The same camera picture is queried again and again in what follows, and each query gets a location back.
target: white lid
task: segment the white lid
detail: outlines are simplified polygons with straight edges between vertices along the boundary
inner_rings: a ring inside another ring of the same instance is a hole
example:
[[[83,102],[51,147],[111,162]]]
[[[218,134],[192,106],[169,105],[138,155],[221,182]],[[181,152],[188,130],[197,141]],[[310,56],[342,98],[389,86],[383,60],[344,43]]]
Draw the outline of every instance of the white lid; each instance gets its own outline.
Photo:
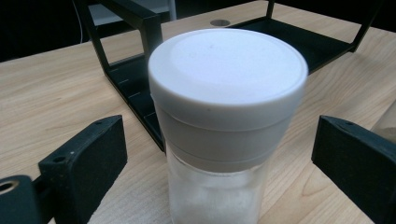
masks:
[[[151,54],[149,85],[167,145],[213,172],[262,163],[304,94],[307,65],[285,42],[219,28],[178,35]]]
[[[258,129],[288,117],[307,76],[303,56],[290,45],[229,28],[165,41],[150,56],[148,70],[151,95],[164,111],[221,131]]]

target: lid top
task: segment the lid top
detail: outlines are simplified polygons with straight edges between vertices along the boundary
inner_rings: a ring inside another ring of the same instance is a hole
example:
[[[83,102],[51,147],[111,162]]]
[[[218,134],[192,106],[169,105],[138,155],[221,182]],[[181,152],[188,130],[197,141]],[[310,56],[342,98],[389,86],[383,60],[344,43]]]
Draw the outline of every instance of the lid top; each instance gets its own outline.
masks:
[[[151,78],[169,93],[209,105],[272,101],[299,88],[307,74],[304,58],[288,44],[229,28],[178,35],[150,60],[161,62],[150,67]]]

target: dark background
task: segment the dark background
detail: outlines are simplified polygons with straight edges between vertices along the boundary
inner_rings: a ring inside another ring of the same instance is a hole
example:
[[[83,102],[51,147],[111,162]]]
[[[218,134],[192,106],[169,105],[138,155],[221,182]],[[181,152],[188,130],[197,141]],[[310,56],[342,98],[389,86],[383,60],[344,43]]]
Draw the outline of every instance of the dark background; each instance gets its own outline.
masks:
[[[248,0],[176,0],[177,18],[231,7]],[[360,22],[370,8],[366,1],[278,0],[279,4],[314,11],[347,21]],[[393,2],[385,0],[374,27],[396,32]],[[123,22],[98,28],[102,36],[130,29]],[[0,2],[0,62],[39,52],[64,48],[89,40],[84,28],[81,36],[78,15],[72,0],[2,0]]]

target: light wood tabletop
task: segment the light wood tabletop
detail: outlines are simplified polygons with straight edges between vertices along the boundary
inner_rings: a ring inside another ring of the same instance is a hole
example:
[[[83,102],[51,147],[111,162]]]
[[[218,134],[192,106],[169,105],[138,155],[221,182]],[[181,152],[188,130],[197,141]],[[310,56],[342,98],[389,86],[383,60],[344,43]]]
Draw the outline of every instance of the light wood tabletop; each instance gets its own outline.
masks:
[[[163,24],[163,37],[261,17],[267,2]],[[351,42],[358,24],[276,4],[273,18]],[[109,60],[141,53],[138,32],[103,39]],[[396,34],[370,28],[354,53],[309,76],[305,95],[271,158],[259,223],[372,223],[311,161],[319,115],[370,129],[396,98]],[[37,163],[95,120],[121,114],[128,163],[90,223],[171,223],[167,166],[107,80],[91,42],[0,63],[0,178],[39,176]]]

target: wood grain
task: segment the wood grain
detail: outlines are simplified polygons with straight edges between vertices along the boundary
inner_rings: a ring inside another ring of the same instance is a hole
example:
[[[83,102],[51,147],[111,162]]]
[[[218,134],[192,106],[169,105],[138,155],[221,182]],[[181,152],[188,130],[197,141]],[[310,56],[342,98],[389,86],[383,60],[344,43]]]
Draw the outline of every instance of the wood grain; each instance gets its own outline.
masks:
[[[163,24],[164,39],[265,13],[265,1]],[[352,22],[276,5],[274,18],[351,41]],[[138,32],[103,39],[110,61],[142,52]],[[310,160],[319,115],[370,129],[396,96],[396,34],[371,28],[308,79],[271,158],[260,223],[372,223]],[[122,114],[129,160],[91,223],[171,223],[165,156],[108,82],[91,43],[0,63],[0,178],[39,175],[37,163],[91,122]]]

